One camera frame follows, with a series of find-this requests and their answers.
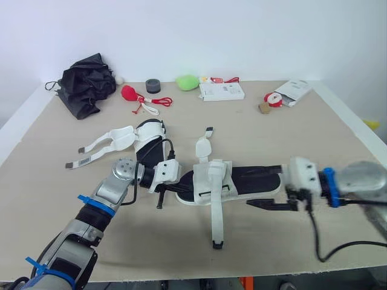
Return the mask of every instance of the black umbrella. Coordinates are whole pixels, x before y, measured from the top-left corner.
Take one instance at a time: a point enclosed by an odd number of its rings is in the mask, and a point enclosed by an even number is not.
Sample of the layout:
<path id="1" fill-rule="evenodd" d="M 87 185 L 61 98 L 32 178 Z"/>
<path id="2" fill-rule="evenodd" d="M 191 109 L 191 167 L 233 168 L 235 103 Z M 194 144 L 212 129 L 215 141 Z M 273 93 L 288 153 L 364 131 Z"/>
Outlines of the black umbrella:
<path id="1" fill-rule="evenodd" d="M 96 101 L 106 99 L 115 91 L 112 72 L 99 53 L 65 70 L 58 85 L 59 98 L 78 120 L 98 113 Z"/>

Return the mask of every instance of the green toy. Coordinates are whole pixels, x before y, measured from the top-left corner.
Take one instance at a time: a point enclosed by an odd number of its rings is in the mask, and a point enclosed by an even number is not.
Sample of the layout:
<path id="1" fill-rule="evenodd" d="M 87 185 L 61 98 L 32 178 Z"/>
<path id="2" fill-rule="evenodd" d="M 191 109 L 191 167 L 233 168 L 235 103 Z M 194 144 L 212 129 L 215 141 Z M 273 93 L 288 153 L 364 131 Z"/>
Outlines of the green toy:
<path id="1" fill-rule="evenodd" d="M 191 74 L 188 74 L 186 76 L 178 77 L 176 79 L 176 83 L 182 91 L 190 91 L 191 89 L 195 89 L 199 86 L 199 79 Z"/>

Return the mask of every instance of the black roll of tape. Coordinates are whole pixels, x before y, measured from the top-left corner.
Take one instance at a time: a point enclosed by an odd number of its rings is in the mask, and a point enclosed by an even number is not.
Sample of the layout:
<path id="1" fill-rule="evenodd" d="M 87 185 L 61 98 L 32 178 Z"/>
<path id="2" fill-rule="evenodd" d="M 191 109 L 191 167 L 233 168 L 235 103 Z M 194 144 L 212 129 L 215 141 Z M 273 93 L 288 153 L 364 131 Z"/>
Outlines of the black roll of tape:
<path id="1" fill-rule="evenodd" d="M 161 91 L 161 84 L 158 79 L 149 79 L 145 82 L 146 91 L 150 94 L 156 94 Z"/>

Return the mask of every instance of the black wire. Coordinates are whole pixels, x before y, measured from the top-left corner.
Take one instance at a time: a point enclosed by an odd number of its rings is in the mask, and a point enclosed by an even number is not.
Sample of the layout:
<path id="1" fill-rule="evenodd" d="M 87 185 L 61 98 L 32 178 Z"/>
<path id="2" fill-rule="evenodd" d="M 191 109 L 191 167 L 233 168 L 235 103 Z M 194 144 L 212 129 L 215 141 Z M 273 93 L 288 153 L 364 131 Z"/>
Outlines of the black wire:
<path id="1" fill-rule="evenodd" d="M 105 288 L 103 289 L 103 290 L 106 290 L 106 289 L 108 289 L 109 288 L 109 286 L 110 286 L 110 284 L 111 284 L 111 282 L 109 282 L 106 286 L 105 286 Z"/>
<path id="2" fill-rule="evenodd" d="M 56 237 L 54 239 L 51 240 L 50 243 L 48 243 L 48 245 L 44 248 L 43 252 L 41 252 L 40 256 L 37 258 L 37 263 L 40 263 L 41 260 L 43 259 L 43 256 L 46 254 L 46 252 L 48 251 L 49 247 L 53 245 L 53 243 L 55 242 L 56 238 L 60 235 L 57 234 Z M 31 272 L 31 279 L 34 278 L 36 275 L 36 267 L 34 266 L 34 268 L 32 269 L 32 272 Z"/>
<path id="3" fill-rule="evenodd" d="M 51 88 L 47 88 L 47 85 L 49 84 L 49 83 L 53 83 L 53 85 L 51 86 Z M 58 82 L 47 82 L 45 85 L 44 85 L 44 88 L 46 89 L 46 91 L 51 91 L 54 87 L 55 87 L 55 85 L 57 84 Z"/>
<path id="4" fill-rule="evenodd" d="M 387 243 L 379 243 L 379 242 L 370 242 L 367 240 L 359 240 L 356 242 L 350 242 L 350 243 L 345 243 L 341 246 L 336 247 L 332 251 L 330 251 L 325 257 L 321 257 L 320 254 L 320 237 L 319 237 L 319 230 L 317 228 L 317 223 L 314 218 L 313 212 L 308 211 L 310 220 L 312 221 L 313 225 L 313 230 L 314 230 L 314 242 L 315 242 L 315 250 L 316 250 L 316 256 L 319 259 L 320 262 L 325 263 L 331 256 L 336 254 L 338 251 L 341 249 L 344 249 L 349 246 L 354 246 L 354 245 L 374 245 L 374 246 L 380 246 L 380 247 L 387 247 Z"/>
<path id="5" fill-rule="evenodd" d="M 30 279 L 28 279 L 27 277 L 20 277 L 20 278 L 17 278 L 12 284 L 11 286 L 8 288 L 8 290 L 14 290 L 18 284 L 24 282 L 24 283 L 27 283 L 28 281 L 30 281 Z"/>
<path id="6" fill-rule="evenodd" d="M 155 149 L 159 144 L 163 143 L 163 142 L 169 142 L 169 145 L 171 146 L 171 150 L 169 151 L 169 156 L 168 158 L 170 158 L 171 154 L 174 156 L 174 144 L 172 143 L 172 141 L 170 139 L 162 139 L 158 142 L 156 142 L 151 148 L 149 148 L 148 151 L 145 152 L 145 154 L 141 157 L 140 160 L 137 160 L 136 164 L 135 164 L 135 169 L 134 169 L 134 191 L 133 191 L 133 200 L 132 201 L 129 201 L 129 202 L 123 202 L 121 203 L 121 205 L 131 205 L 133 203 L 136 202 L 137 200 L 137 184 L 138 184 L 138 166 L 140 165 L 140 163 L 145 159 L 145 157 L 153 150 Z"/>
<path id="7" fill-rule="evenodd" d="M 364 201 L 364 200 L 340 199 L 340 203 L 342 205 L 347 205 L 347 204 L 368 204 L 368 205 L 384 205 L 384 206 L 387 206 L 387 202 L 384 202 L 384 201 Z"/>

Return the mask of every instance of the white box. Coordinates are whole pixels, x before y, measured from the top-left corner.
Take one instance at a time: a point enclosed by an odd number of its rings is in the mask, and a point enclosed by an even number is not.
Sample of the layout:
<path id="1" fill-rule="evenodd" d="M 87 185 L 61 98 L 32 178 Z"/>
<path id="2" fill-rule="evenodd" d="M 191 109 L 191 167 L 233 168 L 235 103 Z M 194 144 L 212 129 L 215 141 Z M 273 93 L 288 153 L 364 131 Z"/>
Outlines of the white box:
<path id="1" fill-rule="evenodd" d="M 290 80 L 284 83 L 275 92 L 282 95 L 282 104 L 293 107 L 312 87 L 305 80 Z"/>
<path id="2" fill-rule="evenodd" d="M 244 92 L 239 83 L 201 83 L 200 91 L 205 102 L 244 99 Z"/>

